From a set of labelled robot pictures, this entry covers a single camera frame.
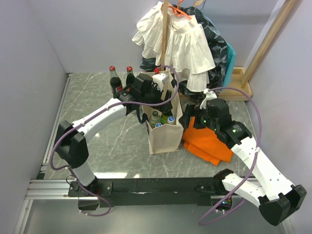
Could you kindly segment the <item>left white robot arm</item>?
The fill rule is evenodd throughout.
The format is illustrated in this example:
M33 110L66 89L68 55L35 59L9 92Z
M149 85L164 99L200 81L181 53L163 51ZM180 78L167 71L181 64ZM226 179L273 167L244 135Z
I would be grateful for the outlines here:
M59 124L55 151L67 162L80 182L80 190L85 195L94 195L98 189L97 178L87 162L88 143L107 125L132 111L138 112L141 105L149 105L162 112L171 110L169 99L172 92L164 91L169 82L167 73L155 75L140 73L124 89L116 92L113 98L91 114L72 123L63 121Z

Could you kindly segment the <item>coca-cola glass bottle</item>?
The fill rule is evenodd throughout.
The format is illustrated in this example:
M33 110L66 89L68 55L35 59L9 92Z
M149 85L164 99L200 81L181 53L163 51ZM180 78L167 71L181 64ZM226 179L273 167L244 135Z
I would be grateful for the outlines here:
M134 80L135 80L135 76L134 76L134 73L133 73L133 68L132 66L127 66L126 68L127 70L127 78L126 78L126 85L132 85L134 83Z
M113 95L115 96L117 93L123 90L121 79L119 78L115 66L109 67L110 71L110 85Z

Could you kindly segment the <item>dark green glass bottle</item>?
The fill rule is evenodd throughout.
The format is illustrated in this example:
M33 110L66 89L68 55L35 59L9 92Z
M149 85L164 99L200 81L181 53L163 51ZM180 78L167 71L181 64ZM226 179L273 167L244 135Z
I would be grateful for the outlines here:
M161 123L165 124L167 122L168 117L170 117L172 115L171 110L164 112L161 114Z

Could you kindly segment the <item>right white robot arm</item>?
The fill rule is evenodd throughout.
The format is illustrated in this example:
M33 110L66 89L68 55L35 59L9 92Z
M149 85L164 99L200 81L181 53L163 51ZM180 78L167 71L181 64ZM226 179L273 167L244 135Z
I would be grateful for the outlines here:
M214 98L200 105L188 104L179 123L188 129L190 121L196 129L210 129L244 164L258 180L255 185L224 169L214 176L214 189L218 194L237 194L259 208L264 219L279 225L296 212L307 194L302 185L294 185L268 159L258 147L252 133L241 122L232 119L225 100Z

